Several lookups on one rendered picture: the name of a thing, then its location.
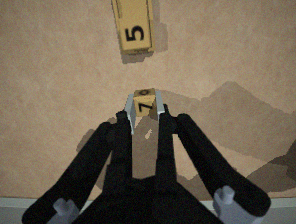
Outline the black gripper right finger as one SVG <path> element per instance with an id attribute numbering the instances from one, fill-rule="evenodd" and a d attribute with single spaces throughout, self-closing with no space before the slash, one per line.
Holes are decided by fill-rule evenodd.
<path id="1" fill-rule="evenodd" d="M 153 224 L 180 224 L 173 135 L 178 137 L 213 199 L 224 224 L 260 224 L 271 206 L 267 193 L 232 168 L 185 113 L 171 116 L 155 91 L 159 123 L 153 195 Z M 172 123 L 172 124 L 171 124 Z"/>

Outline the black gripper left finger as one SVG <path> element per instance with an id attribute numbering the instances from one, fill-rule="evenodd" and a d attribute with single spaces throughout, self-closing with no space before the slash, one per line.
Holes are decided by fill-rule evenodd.
<path id="1" fill-rule="evenodd" d="M 123 111 L 116 113 L 116 123 L 98 126 L 58 181 L 24 212 L 22 224 L 71 224 L 80 215 L 111 151 L 94 224 L 125 224 L 126 177 L 132 177 L 136 120 L 133 96 L 129 94 Z"/>

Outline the tan cube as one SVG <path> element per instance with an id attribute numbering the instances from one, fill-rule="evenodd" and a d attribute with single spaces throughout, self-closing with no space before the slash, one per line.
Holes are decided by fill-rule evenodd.
<path id="1" fill-rule="evenodd" d="M 151 47 L 148 16 L 135 16 L 118 19 L 123 51 Z"/>
<path id="2" fill-rule="evenodd" d="M 156 94 L 154 88 L 135 90 L 133 101 L 136 117 L 157 115 Z"/>

